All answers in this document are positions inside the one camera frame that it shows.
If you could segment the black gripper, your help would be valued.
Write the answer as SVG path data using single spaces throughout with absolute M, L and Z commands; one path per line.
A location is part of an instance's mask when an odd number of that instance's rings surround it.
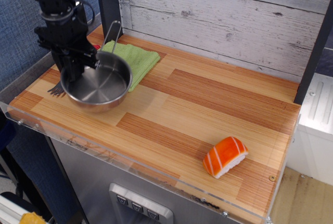
M 84 66 L 96 67 L 96 48 L 87 40 L 88 24 L 85 13 L 77 13 L 65 23 L 46 22 L 36 27 L 39 45 L 49 49 L 59 70 L 66 71 L 69 82 L 76 81 L 84 72 Z

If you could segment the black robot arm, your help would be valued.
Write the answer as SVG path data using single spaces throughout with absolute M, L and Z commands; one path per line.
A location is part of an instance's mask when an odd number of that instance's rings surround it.
M 87 22 L 84 0 L 36 0 L 40 6 L 44 27 L 35 28 L 38 43 L 52 53 L 60 72 L 74 82 L 85 67 L 95 68 L 97 50 L 87 40 Z

